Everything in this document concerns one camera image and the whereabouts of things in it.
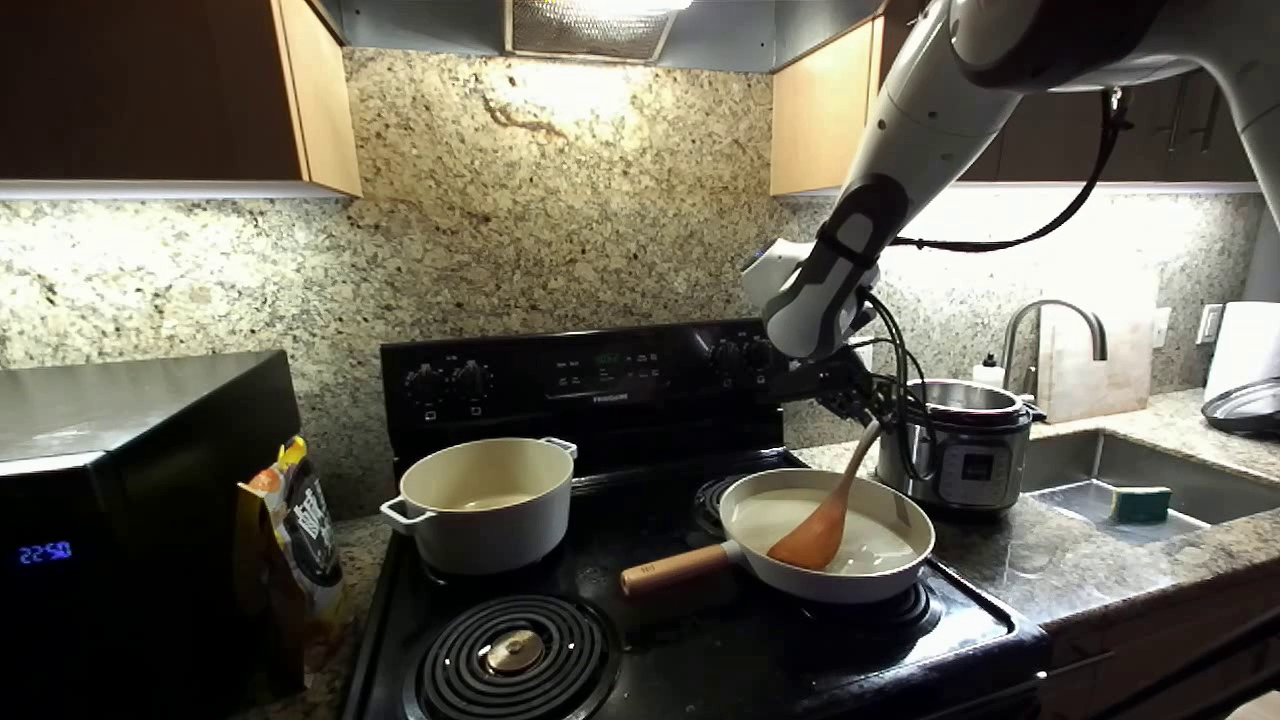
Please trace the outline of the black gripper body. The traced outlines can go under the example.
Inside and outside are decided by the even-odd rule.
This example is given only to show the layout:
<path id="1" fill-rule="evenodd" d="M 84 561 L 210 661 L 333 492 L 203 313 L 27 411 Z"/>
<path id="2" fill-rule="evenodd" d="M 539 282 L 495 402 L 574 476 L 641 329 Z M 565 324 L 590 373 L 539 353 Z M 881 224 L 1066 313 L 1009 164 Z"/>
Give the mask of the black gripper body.
<path id="1" fill-rule="evenodd" d="M 872 425 L 883 417 L 878 377 L 854 350 L 823 360 L 789 360 L 770 386 L 771 406 L 815 402 L 841 420 Z"/>

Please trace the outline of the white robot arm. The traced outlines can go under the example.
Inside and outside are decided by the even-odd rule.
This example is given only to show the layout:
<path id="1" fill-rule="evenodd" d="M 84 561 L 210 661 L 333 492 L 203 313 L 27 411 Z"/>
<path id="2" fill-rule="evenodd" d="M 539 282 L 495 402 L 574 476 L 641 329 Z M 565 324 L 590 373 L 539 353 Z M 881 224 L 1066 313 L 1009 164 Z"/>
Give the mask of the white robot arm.
<path id="1" fill-rule="evenodd" d="M 883 243 L 981 160 L 1023 98 L 1183 73 L 1215 80 L 1280 218 L 1280 0 L 927 0 L 807 254 L 744 268 L 771 350 L 829 360 L 865 329 Z"/>

